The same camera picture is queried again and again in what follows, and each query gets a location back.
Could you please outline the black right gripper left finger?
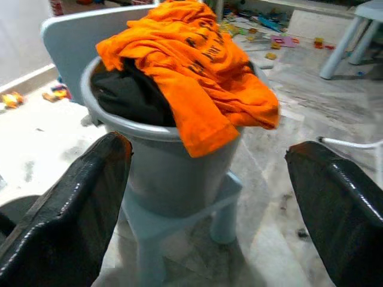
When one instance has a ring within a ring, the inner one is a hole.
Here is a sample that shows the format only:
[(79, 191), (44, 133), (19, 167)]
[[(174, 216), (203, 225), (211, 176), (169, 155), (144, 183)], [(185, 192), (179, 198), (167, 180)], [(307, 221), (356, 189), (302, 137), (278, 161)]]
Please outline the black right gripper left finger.
[(2, 286), (91, 286), (117, 223), (132, 156), (112, 132), (44, 194), (1, 205)]

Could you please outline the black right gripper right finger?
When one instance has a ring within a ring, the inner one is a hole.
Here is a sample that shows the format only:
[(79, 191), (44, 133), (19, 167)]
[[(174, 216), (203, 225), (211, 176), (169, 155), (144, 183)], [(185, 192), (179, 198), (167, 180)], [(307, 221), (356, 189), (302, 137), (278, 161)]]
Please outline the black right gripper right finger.
[(382, 286), (382, 190), (354, 162), (306, 141), (285, 154), (311, 240), (336, 286)]

